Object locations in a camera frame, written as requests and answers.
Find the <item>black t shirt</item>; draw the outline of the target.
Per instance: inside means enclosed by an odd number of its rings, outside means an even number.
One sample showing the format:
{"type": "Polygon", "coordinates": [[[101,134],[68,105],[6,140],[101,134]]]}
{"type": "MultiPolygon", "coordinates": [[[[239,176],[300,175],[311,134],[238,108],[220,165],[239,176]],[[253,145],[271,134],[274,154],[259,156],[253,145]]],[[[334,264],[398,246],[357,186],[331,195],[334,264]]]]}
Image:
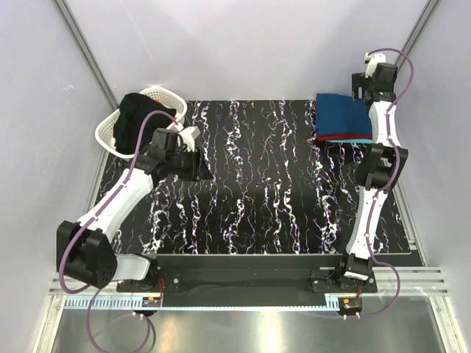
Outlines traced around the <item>black t shirt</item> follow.
{"type": "MultiPolygon", "coordinates": [[[[118,153],[134,154],[141,125],[145,117],[156,110],[155,107],[154,99],[139,93],[128,93],[121,100],[120,113],[113,127],[113,137],[118,153]]],[[[140,151],[145,149],[145,145],[151,142],[156,129],[166,129],[171,123],[171,120],[165,115],[156,114],[152,116],[146,123],[141,138],[140,151]]]]}

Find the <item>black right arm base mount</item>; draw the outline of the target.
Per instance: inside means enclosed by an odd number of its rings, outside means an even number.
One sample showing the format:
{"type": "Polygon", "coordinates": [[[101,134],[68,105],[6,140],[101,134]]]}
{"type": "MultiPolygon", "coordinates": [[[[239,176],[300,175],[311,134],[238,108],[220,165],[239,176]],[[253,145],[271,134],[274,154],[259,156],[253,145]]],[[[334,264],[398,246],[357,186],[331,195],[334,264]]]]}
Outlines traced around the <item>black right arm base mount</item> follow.
{"type": "Polygon", "coordinates": [[[360,295],[364,293],[377,293],[375,277],[362,281],[341,275],[341,269],[321,267],[310,271],[308,281],[314,293],[345,293],[360,295]]]}

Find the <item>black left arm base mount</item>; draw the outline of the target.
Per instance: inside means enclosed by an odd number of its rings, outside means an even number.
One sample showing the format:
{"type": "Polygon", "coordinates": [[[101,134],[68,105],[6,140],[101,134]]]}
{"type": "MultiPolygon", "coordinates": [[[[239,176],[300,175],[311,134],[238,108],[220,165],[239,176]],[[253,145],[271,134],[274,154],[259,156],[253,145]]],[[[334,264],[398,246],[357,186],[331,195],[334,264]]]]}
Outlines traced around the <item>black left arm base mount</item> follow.
{"type": "Polygon", "coordinates": [[[164,293],[176,293],[182,284],[182,271],[174,266],[154,266],[149,269],[149,273],[143,280],[124,280],[118,283],[118,292],[148,292],[157,293],[163,290],[164,293]]]}

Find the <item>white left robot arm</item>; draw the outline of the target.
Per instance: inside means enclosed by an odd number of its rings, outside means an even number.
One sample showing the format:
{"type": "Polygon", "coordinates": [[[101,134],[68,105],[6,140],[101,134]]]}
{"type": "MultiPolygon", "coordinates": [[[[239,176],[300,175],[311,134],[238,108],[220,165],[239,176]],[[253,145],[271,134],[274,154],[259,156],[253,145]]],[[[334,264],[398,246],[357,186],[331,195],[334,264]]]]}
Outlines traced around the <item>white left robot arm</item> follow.
{"type": "Polygon", "coordinates": [[[117,183],[101,201],[77,221],[57,228],[57,271],[60,285],[70,277],[85,287],[104,288],[110,282],[133,281],[141,290],[153,290],[159,281],[157,266],[142,254],[117,254],[113,237],[138,203],[161,181],[176,176],[182,181],[212,179],[201,148],[199,128],[181,132],[158,128],[144,151],[130,160],[117,183]]]}

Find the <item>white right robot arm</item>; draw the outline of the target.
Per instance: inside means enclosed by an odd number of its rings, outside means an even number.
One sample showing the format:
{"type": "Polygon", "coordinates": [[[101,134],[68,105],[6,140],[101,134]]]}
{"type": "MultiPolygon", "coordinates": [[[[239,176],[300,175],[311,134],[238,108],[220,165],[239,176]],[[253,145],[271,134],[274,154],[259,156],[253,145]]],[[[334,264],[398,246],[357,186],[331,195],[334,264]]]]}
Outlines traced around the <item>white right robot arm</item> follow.
{"type": "Polygon", "coordinates": [[[372,276],[372,248],[380,213],[408,158],[396,132],[396,79],[397,67],[389,63],[368,62],[365,73],[352,76],[354,99],[362,95],[369,108],[372,144],[355,174],[358,211],[342,262],[334,273],[336,287],[346,292],[367,284],[372,276]]]}

